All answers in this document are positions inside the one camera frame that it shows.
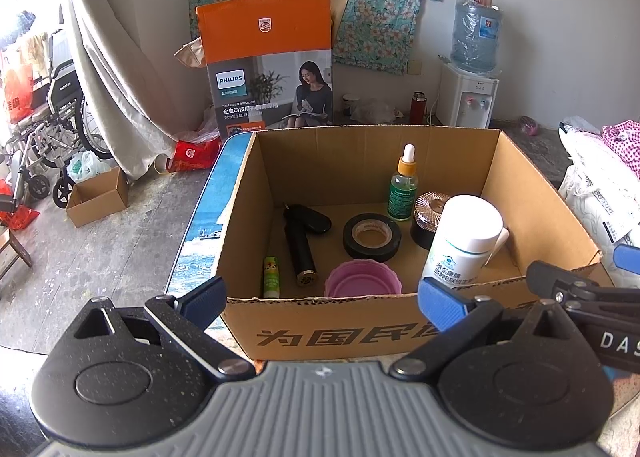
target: philips logo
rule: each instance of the philips logo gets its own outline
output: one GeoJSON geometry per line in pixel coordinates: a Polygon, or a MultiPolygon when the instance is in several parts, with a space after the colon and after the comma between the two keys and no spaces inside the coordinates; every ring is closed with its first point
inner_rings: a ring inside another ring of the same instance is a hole
{"type": "Polygon", "coordinates": [[[218,89],[228,89],[229,87],[239,87],[244,85],[244,70],[227,71],[216,73],[218,89]]]}

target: pink gingham cloth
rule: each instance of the pink gingham cloth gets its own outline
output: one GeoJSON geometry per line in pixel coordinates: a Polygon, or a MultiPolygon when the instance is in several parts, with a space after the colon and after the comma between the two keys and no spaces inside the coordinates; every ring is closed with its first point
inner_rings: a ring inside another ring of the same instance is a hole
{"type": "Polygon", "coordinates": [[[640,123],[633,120],[602,127],[602,140],[640,177],[640,123]]]}

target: pink plastic lid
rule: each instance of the pink plastic lid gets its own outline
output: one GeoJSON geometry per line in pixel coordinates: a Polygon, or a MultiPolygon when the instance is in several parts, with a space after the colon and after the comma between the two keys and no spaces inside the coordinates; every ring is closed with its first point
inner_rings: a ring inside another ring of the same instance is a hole
{"type": "Polygon", "coordinates": [[[398,275],[375,260],[350,260],[336,267],[324,283],[324,296],[345,298],[372,294],[402,294],[398,275]]]}

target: green glass bottle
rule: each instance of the green glass bottle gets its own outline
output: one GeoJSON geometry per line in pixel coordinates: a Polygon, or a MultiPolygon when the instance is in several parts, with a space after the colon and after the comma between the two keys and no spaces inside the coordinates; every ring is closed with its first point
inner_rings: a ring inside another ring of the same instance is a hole
{"type": "Polygon", "coordinates": [[[414,212],[415,194],[418,190],[414,157],[414,145],[405,145],[404,154],[398,161],[398,171],[391,177],[386,213],[396,221],[406,221],[414,212]]]}

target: woman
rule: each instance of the woman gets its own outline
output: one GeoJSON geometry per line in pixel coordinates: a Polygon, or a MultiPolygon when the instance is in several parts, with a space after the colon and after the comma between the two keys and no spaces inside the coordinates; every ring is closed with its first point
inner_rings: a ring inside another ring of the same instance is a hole
{"type": "Polygon", "coordinates": [[[334,111],[334,94],[331,87],[322,79],[320,68],[315,62],[303,63],[299,76],[300,85],[296,89],[296,105],[298,113],[305,114],[298,117],[291,116],[287,122],[287,128],[326,125],[334,111]]]}

